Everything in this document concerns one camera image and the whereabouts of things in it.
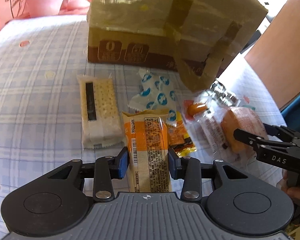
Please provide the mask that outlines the person's right hand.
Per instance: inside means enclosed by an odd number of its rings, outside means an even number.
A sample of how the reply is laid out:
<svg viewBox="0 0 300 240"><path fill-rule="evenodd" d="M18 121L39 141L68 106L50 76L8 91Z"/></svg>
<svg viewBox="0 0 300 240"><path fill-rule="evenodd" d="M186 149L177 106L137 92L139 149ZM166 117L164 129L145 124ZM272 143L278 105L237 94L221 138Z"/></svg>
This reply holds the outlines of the person's right hand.
<svg viewBox="0 0 300 240"><path fill-rule="evenodd" d="M288 194L293 202L300 205L300 187L288 187L287 179L287 171L282 170L282 179L277 183L276 187Z"/></svg>

